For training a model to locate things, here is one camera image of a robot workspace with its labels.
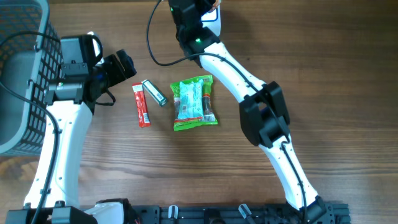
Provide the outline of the green white small box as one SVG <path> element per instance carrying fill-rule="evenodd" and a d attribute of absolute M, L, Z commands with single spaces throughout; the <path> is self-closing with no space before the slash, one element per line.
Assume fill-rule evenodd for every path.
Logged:
<path fill-rule="evenodd" d="M 142 85 L 159 106 L 165 106 L 167 98 L 150 80 L 142 81 Z"/>

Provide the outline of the red snack packet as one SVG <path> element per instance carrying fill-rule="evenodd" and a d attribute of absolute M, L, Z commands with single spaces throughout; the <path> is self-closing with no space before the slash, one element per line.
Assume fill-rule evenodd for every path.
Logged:
<path fill-rule="evenodd" d="M 139 126 L 141 128 L 150 126 L 150 119 L 147 110 L 146 98 L 142 83 L 133 83 L 132 89 L 134 92 L 134 99 L 137 106 L 137 115 L 139 118 Z"/>

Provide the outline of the light blue snack packet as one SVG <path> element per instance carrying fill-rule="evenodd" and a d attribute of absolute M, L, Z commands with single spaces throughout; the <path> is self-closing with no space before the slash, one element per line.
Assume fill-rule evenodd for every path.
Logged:
<path fill-rule="evenodd" d="M 202 90 L 203 80 L 180 82 L 180 108 L 178 119 L 199 118 L 203 116 Z"/>

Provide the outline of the green snack packet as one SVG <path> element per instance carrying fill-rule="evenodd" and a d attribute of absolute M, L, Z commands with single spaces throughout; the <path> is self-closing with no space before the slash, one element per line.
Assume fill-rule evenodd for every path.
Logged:
<path fill-rule="evenodd" d="M 190 119 L 178 119 L 178 112 L 180 108 L 180 82 L 185 84 L 191 81 L 197 82 L 203 80 L 203 90 L 202 90 L 202 105 L 203 105 L 203 116 L 199 118 Z M 174 106 L 175 106 L 175 120 L 174 120 L 174 130 L 182 131 L 186 129 L 195 128 L 202 125 L 217 125 L 218 121 L 211 107 L 211 86 L 213 84 L 212 75 L 202 75 L 198 77 L 189 78 L 179 82 L 172 83 L 170 88 L 174 94 Z"/>

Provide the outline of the cup noodles container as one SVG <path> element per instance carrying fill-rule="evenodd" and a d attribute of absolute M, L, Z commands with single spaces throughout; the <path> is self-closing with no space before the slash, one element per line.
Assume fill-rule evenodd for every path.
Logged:
<path fill-rule="evenodd" d="M 212 5 L 212 8 L 209 10 L 209 12 L 213 12 L 215 9 L 218 8 L 218 6 L 221 4 L 221 0 L 215 0 L 215 2 Z"/>

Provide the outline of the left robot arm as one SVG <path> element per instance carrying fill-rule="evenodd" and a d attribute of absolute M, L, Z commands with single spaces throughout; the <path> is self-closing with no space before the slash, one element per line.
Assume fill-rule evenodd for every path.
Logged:
<path fill-rule="evenodd" d="M 40 156 L 23 207 L 7 213 L 7 223 L 135 223 L 127 199 L 102 200 L 82 210 L 78 173 L 86 132 L 98 98 L 135 75 L 120 50 L 103 57 L 93 34 L 54 38 L 38 33 L 34 50 L 12 54 L 1 42 L 1 154 Z"/>

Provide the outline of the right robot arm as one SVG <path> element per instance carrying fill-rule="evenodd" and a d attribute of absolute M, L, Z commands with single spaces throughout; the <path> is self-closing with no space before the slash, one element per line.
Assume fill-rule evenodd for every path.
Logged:
<path fill-rule="evenodd" d="M 269 158 L 285 192 L 286 201 L 303 223 L 315 223 L 326 209 L 308 181 L 292 144 L 290 117 L 281 87 L 248 72 L 228 52 L 218 34 L 203 25 L 202 16 L 214 1 L 169 1 L 176 38 L 185 58 L 214 75 L 239 103 L 241 129 Z"/>

